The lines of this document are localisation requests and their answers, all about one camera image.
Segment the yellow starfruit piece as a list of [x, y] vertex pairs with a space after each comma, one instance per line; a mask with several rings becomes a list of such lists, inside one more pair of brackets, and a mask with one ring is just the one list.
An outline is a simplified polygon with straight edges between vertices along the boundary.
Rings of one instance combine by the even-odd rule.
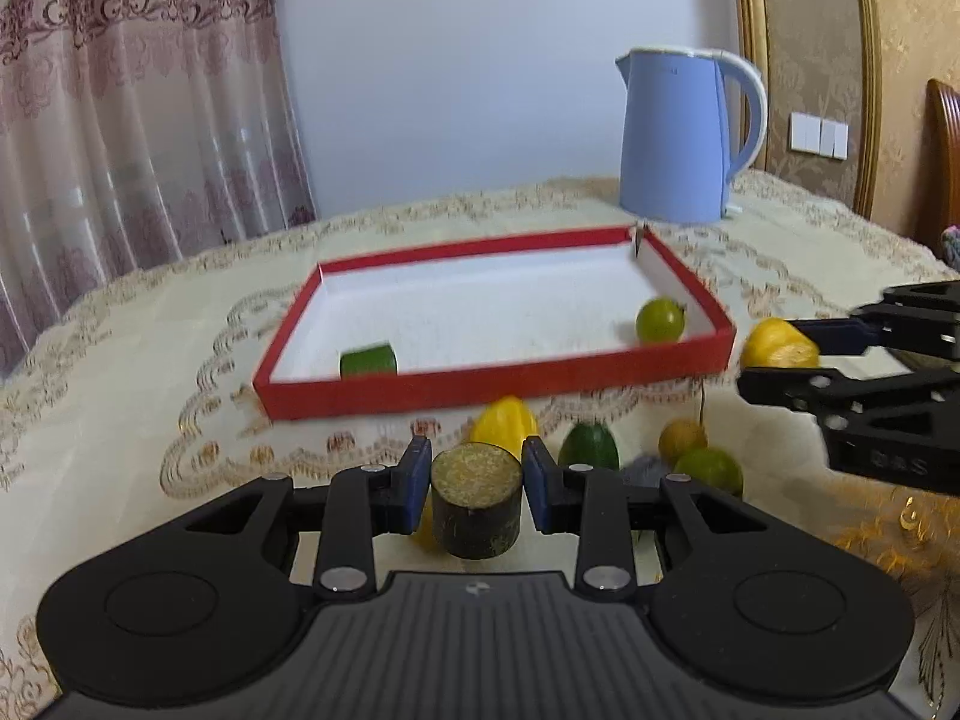
[[770, 317], [748, 333], [740, 353], [740, 367], [820, 366], [820, 349], [787, 320]]
[[526, 439], [539, 434], [539, 423], [523, 400], [505, 397], [480, 413], [470, 428], [469, 440], [475, 444], [496, 445], [521, 460]]

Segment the cream embroidered tablecloth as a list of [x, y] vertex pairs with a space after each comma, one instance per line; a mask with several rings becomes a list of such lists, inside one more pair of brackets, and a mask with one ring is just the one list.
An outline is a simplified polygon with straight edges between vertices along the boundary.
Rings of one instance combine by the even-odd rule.
[[[659, 236], [741, 332], [761, 319], [839, 316], [896, 284], [940, 281], [921, 245], [835, 200], [763, 172], [740, 177], [715, 226]], [[555, 179], [334, 216], [135, 271], [96, 289], [37, 342], [2, 387], [2, 712], [29, 718], [57, 695], [34, 629], [44, 590], [70, 567], [263, 473], [324, 483], [393, 461], [416, 434], [466, 437], [472, 411], [273, 422], [252, 374], [309, 271], [323, 260], [501, 234], [620, 226], [610, 179]], [[837, 475], [811, 418], [754, 408], [730, 377], [540, 401], [558, 445], [581, 419], [607, 424], [623, 460], [672, 419], [703, 418], [739, 461], [748, 502], [895, 575], [918, 610], [896, 692], [915, 712], [958, 706], [958, 505]]]

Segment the tan longan fruit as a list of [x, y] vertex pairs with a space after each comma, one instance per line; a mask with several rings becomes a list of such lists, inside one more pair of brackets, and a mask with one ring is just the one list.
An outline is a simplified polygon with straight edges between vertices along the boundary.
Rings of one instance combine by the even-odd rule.
[[674, 419], [664, 427], [659, 436], [659, 457], [665, 465], [675, 466], [688, 452], [706, 449], [708, 436], [703, 424], [693, 419]]

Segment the dark green avocado-like fruit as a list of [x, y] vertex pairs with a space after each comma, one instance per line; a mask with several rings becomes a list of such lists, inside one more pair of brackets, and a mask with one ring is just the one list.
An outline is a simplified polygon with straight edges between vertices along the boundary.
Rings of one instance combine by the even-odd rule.
[[616, 472], [620, 468], [617, 442], [603, 422], [576, 422], [563, 440], [558, 465], [589, 465]]

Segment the blue electric kettle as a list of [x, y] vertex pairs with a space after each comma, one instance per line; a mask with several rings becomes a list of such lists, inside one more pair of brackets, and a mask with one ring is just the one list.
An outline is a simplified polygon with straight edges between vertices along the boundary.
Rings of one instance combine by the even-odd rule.
[[[711, 224], [732, 181], [754, 164], [768, 125], [757, 67], [721, 49], [638, 47], [615, 60], [626, 88], [620, 206], [647, 220]], [[748, 107], [748, 133], [731, 149], [727, 83]]]

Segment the wooden chair back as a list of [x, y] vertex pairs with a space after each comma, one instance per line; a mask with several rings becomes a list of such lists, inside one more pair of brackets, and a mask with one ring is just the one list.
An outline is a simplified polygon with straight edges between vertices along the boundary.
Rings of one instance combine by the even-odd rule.
[[914, 238], [957, 268], [958, 91], [937, 78], [926, 83], [918, 190]]

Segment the green cucumber chunk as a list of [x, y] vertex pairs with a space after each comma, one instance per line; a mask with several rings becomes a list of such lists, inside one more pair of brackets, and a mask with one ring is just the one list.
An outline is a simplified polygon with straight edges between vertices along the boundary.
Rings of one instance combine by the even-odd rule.
[[389, 343], [371, 344], [343, 351], [338, 360], [342, 379], [363, 376], [395, 376], [397, 358]]

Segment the white wall switch panel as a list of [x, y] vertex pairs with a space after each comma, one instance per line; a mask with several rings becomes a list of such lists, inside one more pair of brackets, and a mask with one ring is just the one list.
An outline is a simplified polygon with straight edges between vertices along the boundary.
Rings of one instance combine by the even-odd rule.
[[827, 160], [846, 161], [850, 154], [850, 126], [811, 114], [789, 115], [789, 148]]

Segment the red shallow box tray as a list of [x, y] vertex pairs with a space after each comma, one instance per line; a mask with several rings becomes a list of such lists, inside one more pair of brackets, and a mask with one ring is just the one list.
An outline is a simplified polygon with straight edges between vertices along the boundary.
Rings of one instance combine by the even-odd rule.
[[[654, 298], [685, 307], [642, 344]], [[409, 413], [711, 376], [736, 327], [647, 227], [585, 227], [387, 250], [316, 265], [252, 385], [275, 421]], [[389, 343], [395, 376], [342, 379], [343, 351]]]

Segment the green round tomato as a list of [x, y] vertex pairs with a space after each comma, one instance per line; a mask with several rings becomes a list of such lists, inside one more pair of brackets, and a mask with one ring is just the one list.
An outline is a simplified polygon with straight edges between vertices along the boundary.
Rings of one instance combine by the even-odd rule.
[[642, 344], [675, 343], [685, 327], [685, 307], [672, 298], [647, 301], [635, 320], [636, 337]]
[[743, 495], [742, 466], [729, 452], [718, 447], [700, 447], [686, 452], [675, 463], [674, 472], [685, 473], [731, 496]]

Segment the dark sugarcane chunk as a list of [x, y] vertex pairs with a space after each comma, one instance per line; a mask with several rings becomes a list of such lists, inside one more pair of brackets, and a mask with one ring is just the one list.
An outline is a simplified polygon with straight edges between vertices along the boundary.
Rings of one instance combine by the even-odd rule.
[[656, 489], [661, 479], [672, 472], [672, 466], [658, 455], [638, 455], [620, 468], [626, 486]]
[[523, 468], [508, 450], [483, 442], [452, 447], [431, 464], [433, 535], [460, 559], [493, 559], [521, 530]]

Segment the pink floral curtain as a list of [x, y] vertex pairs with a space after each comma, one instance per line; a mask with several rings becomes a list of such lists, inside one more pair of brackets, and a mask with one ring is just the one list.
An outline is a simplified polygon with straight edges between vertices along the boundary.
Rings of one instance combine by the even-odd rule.
[[2, 0], [2, 366], [135, 270], [310, 223], [275, 0]]

